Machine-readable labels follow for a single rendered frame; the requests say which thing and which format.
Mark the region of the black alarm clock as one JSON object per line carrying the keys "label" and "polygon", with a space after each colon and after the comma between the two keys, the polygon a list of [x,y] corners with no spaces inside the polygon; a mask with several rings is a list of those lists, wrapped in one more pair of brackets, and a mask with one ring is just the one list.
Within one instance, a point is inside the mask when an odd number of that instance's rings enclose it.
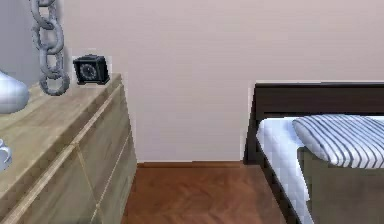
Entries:
{"label": "black alarm clock", "polygon": [[88,54],[75,59],[73,65],[78,85],[86,83],[105,85],[110,80],[104,56]]}

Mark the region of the dark wood bed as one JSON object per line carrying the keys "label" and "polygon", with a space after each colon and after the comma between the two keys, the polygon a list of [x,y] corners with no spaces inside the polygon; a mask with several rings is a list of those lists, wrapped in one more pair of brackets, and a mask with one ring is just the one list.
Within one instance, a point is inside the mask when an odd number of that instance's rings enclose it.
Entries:
{"label": "dark wood bed", "polygon": [[266,118],[314,114],[384,115],[384,83],[257,83],[253,88],[243,163],[258,165],[287,224],[302,224],[256,133]]}

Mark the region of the light wood chest of drawers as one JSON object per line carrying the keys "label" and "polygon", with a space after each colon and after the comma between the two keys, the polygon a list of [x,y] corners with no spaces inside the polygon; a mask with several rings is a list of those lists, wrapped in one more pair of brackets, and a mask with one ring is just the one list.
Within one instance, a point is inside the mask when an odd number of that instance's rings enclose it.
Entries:
{"label": "light wood chest of drawers", "polygon": [[121,224],[136,171],[121,76],[58,97],[30,92],[23,110],[0,115],[12,150],[0,224]]}

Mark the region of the white striped pillow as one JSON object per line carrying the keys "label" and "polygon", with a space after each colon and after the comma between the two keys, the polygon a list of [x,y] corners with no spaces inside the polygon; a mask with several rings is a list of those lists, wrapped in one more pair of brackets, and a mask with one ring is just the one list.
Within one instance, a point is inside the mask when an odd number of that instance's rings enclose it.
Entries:
{"label": "white striped pillow", "polygon": [[362,115],[309,115],[292,121],[316,157],[339,167],[384,168],[384,121]]}

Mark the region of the olive green blanket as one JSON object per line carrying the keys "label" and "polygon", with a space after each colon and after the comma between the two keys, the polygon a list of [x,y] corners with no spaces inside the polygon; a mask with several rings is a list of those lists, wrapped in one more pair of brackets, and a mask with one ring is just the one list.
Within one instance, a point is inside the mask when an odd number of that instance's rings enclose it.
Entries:
{"label": "olive green blanket", "polygon": [[297,158],[314,224],[384,224],[384,168],[334,166],[306,147]]}

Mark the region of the white round vase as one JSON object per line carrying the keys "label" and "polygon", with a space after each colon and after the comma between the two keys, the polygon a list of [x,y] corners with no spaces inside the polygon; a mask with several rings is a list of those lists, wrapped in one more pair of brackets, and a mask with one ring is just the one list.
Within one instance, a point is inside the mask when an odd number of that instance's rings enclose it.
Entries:
{"label": "white round vase", "polygon": [[0,70],[0,114],[11,114],[26,107],[29,101],[27,86]]}

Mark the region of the white mug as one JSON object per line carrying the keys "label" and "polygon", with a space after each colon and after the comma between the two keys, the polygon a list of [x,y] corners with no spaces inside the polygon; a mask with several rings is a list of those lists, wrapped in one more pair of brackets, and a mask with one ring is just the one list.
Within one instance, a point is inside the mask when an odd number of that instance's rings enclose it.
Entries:
{"label": "white mug", "polygon": [[12,150],[0,139],[0,172],[6,170],[12,163]]}

